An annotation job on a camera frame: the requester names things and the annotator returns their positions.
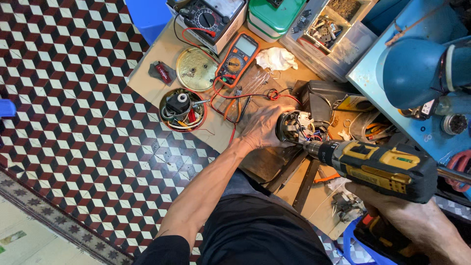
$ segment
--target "red lighter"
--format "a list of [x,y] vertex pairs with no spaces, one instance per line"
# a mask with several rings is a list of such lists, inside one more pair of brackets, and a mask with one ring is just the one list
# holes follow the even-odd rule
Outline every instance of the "red lighter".
[[172,82],[169,76],[169,72],[167,72],[162,64],[162,62],[157,62],[157,64],[154,66],[154,68],[159,72],[160,77],[162,78],[162,81],[166,84]]

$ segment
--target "blue shelf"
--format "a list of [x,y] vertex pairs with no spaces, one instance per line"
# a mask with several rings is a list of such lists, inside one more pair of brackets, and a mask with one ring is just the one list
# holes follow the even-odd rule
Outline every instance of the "blue shelf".
[[[405,29],[406,26],[415,23],[441,4],[443,4],[443,0],[411,0],[396,18],[397,24]],[[470,132],[465,131],[455,136],[444,133],[440,128],[442,116],[434,115],[426,121],[417,121],[402,116],[398,109],[389,103],[384,90],[376,80],[378,58],[386,49],[385,42],[389,41],[396,33],[394,24],[389,25],[347,74],[347,79],[398,129],[419,143],[437,162],[446,165],[452,155],[471,148]],[[446,6],[410,29],[403,38],[427,39],[444,44],[464,37],[466,34],[467,30],[458,20],[456,13],[451,7]],[[425,127],[424,132],[421,132],[421,127]],[[432,138],[426,141],[428,135],[431,135]]]

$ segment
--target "pliers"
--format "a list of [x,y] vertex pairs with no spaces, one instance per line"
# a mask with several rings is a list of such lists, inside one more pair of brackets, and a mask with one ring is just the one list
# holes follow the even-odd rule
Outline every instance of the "pliers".
[[[238,97],[240,95],[242,95],[242,86],[235,91],[235,96],[236,97]],[[240,105],[240,98],[233,99],[233,100],[231,100],[231,102],[229,102],[229,105],[227,106],[226,111],[224,112],[224,120],[227,119],[227,114],[228,114],[229,110],[231,109],[232,104],[234,104],[234,102],[236,100],[237,100],[237,119],[234,122],[239,122],[240,116],[241,116],[241,111],[242,111],[242,108],[241,108],[241,105]]]

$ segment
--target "human arm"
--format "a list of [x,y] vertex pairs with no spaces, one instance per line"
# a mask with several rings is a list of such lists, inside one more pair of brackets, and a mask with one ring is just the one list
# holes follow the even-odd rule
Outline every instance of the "human arm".
[[213,162],[205,167],[173,201],[156,237],[179,235],[190,250],[196,234],[216,207],[232,174],[252,150],[266,146],[289,146],[275,135],[281,113],[294,110],[289,106],[260,108],[250,119],[241,136],[235,138]]
[[432,264],[464,265],[471,260],[471,248],[433,200],[419,204],[382,195],[355,183],[346,183],[345,187],[365,202],[371,216],[381,213],[415,243]]

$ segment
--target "man's left hand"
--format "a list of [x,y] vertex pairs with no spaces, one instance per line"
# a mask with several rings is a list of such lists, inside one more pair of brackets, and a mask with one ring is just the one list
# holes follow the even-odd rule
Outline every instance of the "man's left hand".
[[292,146],[292,143],[282,142],[276,137],[275,127],[278,117],[283,112],[293,110],[295,110],[294,107],[288,105],[271,105],[259,108],[253,114],[239,138],[249,144],[252,149],[268,146]]

